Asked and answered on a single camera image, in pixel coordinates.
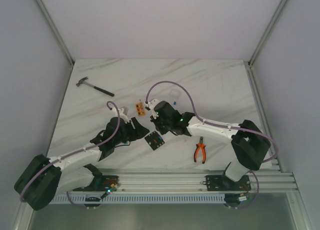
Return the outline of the black fuse box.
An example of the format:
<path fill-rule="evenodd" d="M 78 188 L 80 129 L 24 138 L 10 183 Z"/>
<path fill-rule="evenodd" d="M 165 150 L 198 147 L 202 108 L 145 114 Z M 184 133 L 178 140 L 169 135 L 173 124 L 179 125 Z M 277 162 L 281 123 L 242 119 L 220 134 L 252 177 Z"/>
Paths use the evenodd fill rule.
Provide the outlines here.
<path fill-rule="evenodd" d="M 150 134 L 146 135 L 144 139 L 153 151 L 165 144 L 163 138 L 157 131 L 153 131 Z"/>

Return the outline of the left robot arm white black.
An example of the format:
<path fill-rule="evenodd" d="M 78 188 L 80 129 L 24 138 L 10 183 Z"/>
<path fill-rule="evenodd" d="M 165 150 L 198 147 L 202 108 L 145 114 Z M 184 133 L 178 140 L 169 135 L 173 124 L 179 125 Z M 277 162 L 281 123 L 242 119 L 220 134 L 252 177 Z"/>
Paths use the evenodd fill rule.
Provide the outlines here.
<path fill-rule="evenodd" d="M 85 189 L 103 190 L 103 174 L 97 163 L 115 147 L 144 138 L 149 129 L 133 117 L 129 122 L 113 117 L 90 142 L 79 150 L 58 157 L 35 156 L 18 178 L 14 190 L 35 211 L 46 207 L 56 195 Z"/>

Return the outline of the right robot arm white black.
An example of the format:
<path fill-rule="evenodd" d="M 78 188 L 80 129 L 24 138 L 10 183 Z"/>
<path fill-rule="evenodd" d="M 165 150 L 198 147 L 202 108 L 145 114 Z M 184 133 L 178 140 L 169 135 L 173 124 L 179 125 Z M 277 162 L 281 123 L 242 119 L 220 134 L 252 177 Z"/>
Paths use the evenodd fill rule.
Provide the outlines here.
<path fill-rule="evenodd" d="M 240 179 L 249 171 L 260 169 L 271 146 L 270 140 L 263 136 L 259 128 L 250 120 L 240 124 L 226 124 L 197 118 L 195 113 L 180 114 L 168 102 L 154 99 L 147 103 L 151 111 L 150 121 L 162 134 L 198 136 L 230 144 L 236 159 L 224 170 L 221 183 L 228 190 L 234 189 Z"/>

